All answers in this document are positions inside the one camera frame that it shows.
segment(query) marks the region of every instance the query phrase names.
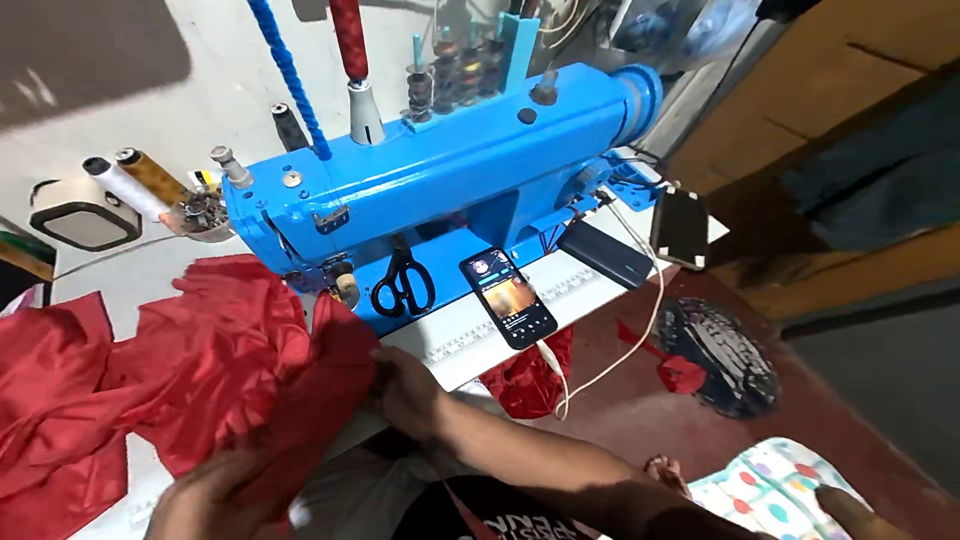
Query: red fabric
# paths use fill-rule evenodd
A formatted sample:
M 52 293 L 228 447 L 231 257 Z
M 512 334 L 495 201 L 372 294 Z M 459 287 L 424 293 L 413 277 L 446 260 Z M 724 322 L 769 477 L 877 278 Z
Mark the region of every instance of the red fabric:
M 573 325 L 544 341 L 557 356 L 564 376 L 569 380 Z M 564 396 L 564 383 L 550 369 L 536 347 L 513 356 L 481 375 L 480 381 L 511 418 L 521 420 L 541 418 L 552 413 L 557 401 Z
M 373 332 L 326 295 L 313 339 L 299 298 L 254 256 L 200 259 L 113 343 L 99 293 L 0 319 L 0 530 L 61 540 L 127 491 L 124 437 L 175 476 L 255 439 L 244 497 L 292 498 L 367 394 Z
M 636 345 L 637 341 L 640 340 L 639 334 L 630 330 L 623 321 L 617 319 L 616 326 L 616 336 L 620 338 L 620 341 Z M 704 371 L 704 368 L 687 361 L 683 356 L 668 355 L 646 341 L 640 347 L 662 360 L 660 365 L 657 366 L 657 375 L 668 392 L 692 394 L 699 390 L 707 380 L 707 372 Z

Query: phone screen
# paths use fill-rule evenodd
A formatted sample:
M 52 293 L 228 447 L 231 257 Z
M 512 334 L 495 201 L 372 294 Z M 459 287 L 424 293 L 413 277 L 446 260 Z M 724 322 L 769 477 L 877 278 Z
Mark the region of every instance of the phone screen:
M 526 349 L 557 329 L 553 315 L 502 250 L 480 252 L 460 269 L 512 348 Z

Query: scissors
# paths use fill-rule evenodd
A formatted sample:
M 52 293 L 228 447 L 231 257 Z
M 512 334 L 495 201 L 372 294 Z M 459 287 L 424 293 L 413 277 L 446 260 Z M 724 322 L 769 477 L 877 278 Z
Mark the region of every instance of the scissors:
M 394 234 L 390 237 L 394 244 L 394 254 L 390 257 L 390 265 L 387 266 L 387 275 L 373 286 L 370 293 L 370 300 L 373 304 L 373 310 L 384 317 L 397 318 L 403 315 L 403 302 L 406 301 L 410 314 L 417 316 L 427 312 L 433 303 L 437 300 L 437 289 L 433 286 L 433 280 L 426 267 L 414 260 L 413 252 L 402 234 Z M 423 286 L 426 287 L 426 304 L 417 305 L 417 299 L 414 298 L 414 289 L 410 286 L 410 279 L 407 272 L 414 271 L 423 280 Z M 387 287 L 394 294 L 394 306 L 386 308 L 380 304 L 380 289 Z

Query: bare foot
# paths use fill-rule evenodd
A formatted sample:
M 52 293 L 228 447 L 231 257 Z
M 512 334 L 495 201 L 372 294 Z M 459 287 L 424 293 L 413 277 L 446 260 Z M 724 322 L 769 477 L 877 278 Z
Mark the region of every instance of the bare foot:
M 647 461 L 643 472 L 685 499 L 693 500 L 689 488 L 686 487 L 686 480 L 680 474 L 680 461 L 665 455 L 656 455 Z

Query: charging cable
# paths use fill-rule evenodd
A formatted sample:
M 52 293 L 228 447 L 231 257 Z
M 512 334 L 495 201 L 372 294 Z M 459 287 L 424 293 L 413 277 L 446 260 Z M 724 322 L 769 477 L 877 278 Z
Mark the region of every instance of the charging cable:
M 566 419 L 566 414 L 570 410 L 570 390 L 566 387 L 566 377 L 564 377 L 564 370 L 560 367 L 560 362 L 557 361 L 557 355 L 553 354 L 553 351 L 550 349 L 550 346 L 543 342 L 542 339 L 537 340 L 537 348 L 540 349 L 540 355 L 543 356 L 543 361 L 546 362 L 546 365 L 550 366 L 550 369 L 554 373 L 560 376 L 560 380 L 564 383 L 564 400 L 561 404 L 564 405 L 564 414 L 557 416 L 557 418 L 562 422 Z
M 630 234 L 639 247 L 643 249 L 646 252 L 646 255 L 654 262 L 654 267 L 657 268 L 657 276 L 660 280 L 660 292 L 657 294 L 657 301 L 654 302 L 654 310 L 653 313 L 650 314 L 650 322 L 647 323 L 647 330 L 643 333 L 643 336 L 640 337 L 640 340 L 637 341 L 630 351 L 627 351 L 626 355 L 621 356 L 616 362 L 610 364 L 607 369 L 600 372 L 600 375 L 594 377 L 586 384 L 581 385 L 572 393 L 567 390 L 564 372 L 562 369 L 560 369 L 560 363 L 557 361 L 556 355 L 553 354 L 553 351 L 551 351 L 550 348 L 547 347 L 546 343 L 543 343 L 542 340 L 537 342 L 537 348 L 540 349 L 540 354 L 543 356 L 543 359 L 550 366 L 550 368 L 553 369 L 554 372 L 560 375 L 560 379 L 564 382 L 564 400 L 559 402 L 553 409 L 554 416 L 556 416 L 557 420 L 560 420 L 561 422 L 566 418 L 566 414 L 570 409 L 570 400 L 573 399 L 573 396 L 579 394 L 581 390 L 587 389 L 591 384 L 594 384 L 598 380 L 603 379 L 603 377 L 612 371 L 613 368 L 620 365 L 623 360 L 626 360 L 630 357 L 630 355 L 635 353 L 636 350 L 640 348 L 640 345 L 646 341 L 647 336 L 650 335 L 650 331 L 654 327 L 654 322 L 657 320 L 657 312 L 660 310 L 660 302 L 663 300 L 663 272 L 660 270 L 660 265 L 657 262 L 657 255 L 654 253 L 654 249 L 650 246 L 650 243 L 640 236 L 630 225 L 630 223 L 627 222 L 627 219 L 623 217 L 623 214 L 620 213 L 620 210 L 615 204 L 608 205 L 608 208 L 613 212 L 613 215 L 616 216 L 616 219 L 620 222 L 620 224 L 623 225 L 623 228 L 627 230 L 627 233 Z M 560 413 L 561 407 L 564 409 L 563 414 Z

